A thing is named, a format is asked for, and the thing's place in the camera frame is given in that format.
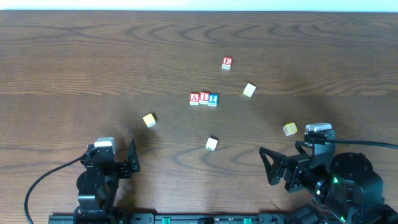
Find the red letter A block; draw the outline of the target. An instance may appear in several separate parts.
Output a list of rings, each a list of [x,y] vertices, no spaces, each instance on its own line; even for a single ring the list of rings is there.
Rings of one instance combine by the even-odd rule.
[[[192,106],[199,105],[199,93],[190,93],[189,104]]]

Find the plain cream number 3 block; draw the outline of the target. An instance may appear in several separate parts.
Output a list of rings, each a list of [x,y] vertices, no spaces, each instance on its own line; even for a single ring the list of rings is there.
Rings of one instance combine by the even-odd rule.
[[[256,86],[251,83],[248,83],[243,90],[243,95],[247,96],[247,97],[252,97],[255,90],[256,90]]]

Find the red letter I block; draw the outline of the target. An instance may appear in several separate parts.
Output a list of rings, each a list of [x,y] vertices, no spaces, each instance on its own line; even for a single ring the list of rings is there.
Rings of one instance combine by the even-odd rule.
[[[209,100],[209,93],[208,92],[200,92],[199,94],[199,104],[207,105]]]

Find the blue number 2 block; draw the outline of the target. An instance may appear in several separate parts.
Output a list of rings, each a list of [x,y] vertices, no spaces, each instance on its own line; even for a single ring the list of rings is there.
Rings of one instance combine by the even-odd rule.
[[[217,107],[219,96],[214,94],[209,94],[208,106]]]

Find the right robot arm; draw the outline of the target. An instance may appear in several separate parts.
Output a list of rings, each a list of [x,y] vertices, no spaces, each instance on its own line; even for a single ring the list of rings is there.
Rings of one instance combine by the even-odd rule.
[[[323,146],[307,154],[286,156],[260,148],[270,185],[285,180],[289,193],[307,190],[313,201],[330,211],[341,223],[397,223],[397,212],[385,203],[383,181],[364,154],[335,154]]]

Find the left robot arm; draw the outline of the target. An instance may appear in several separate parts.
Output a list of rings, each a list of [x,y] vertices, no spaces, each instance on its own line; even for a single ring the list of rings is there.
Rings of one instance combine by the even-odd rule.
[[[73,223],[128,223],[129,216],[114,206],[120,179],[130,179],[140,171],[135,140],[130,142],[127,160],[115,161],[113,137],[97,139],[80,159],[86,168],[77,179],[79,206],[73,212]]]

